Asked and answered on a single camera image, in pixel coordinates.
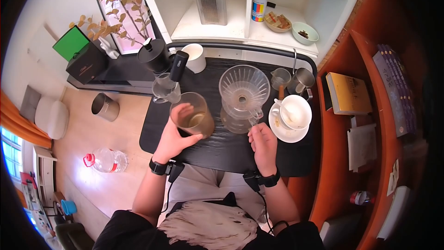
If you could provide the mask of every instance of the black box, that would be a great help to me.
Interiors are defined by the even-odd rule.
[[[89,42],[69,61],[66,71],[82,84],[94,79],[108,68],[107,56]]]

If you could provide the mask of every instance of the green bowl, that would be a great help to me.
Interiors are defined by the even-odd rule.
[[[305,31],[308,34],[308,39],[300,36],[297,32]],[[319,40],[319,34],[310,25],[303,22],[294,22],[291,27],[293,37],[300,43],[304,45],[312,45]]]

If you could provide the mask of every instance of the metal trash can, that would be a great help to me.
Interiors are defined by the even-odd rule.
[[[110,122],[114,121],[119,115],[119,103],[104,93],[99,93],[92,101],[91,112]]]

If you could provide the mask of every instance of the black kettle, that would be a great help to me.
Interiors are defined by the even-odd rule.
[[[169,72],[173,67],[181,68],[180,74],[182,74],[189,55],[181,50],[178,50],[175,54],[169,53],[167,45],[162,39],[152,40],[148,38],[139,49],[137,58],[149,70],[152,70],[154,75]]]

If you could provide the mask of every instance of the white saucer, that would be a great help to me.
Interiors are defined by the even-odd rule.
[[[270,124],[270,129],[273,131],[275,136],[283,142],[287,143],[296,143],[298,141],[301,141],[307,135],[309,127],[304,128],[301,131],[289,131],[282,126],[278,126],[281,122],[276,116],[271,114],[271,110],[273,110],[274,108],[279,108],[279,105],[277,103],[274,103],[271,106],[270,112],[268,113],[268,122]]]

